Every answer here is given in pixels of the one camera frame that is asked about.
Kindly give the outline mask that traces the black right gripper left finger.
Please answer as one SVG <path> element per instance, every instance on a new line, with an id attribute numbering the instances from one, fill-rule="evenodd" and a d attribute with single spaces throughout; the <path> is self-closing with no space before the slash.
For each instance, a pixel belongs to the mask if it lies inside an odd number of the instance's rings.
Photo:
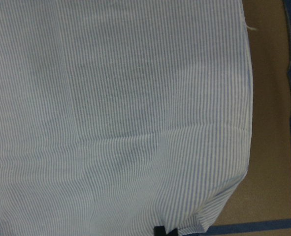
<path id="1" fill-rule="evenodd" d="M 166 236 L 166 230 L 164 226 L 155 226 L 153 231 L 154 236 Z"/>

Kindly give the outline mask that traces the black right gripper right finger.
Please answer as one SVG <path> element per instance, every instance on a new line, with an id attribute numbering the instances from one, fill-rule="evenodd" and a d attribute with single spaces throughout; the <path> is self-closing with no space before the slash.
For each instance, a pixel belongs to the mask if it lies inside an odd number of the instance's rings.
<path id="1" fill-rule="evenodd" d="M 173 229 L 171 232 L 167 233 L 166 236 L 178 236 L 178 229 Z"/>

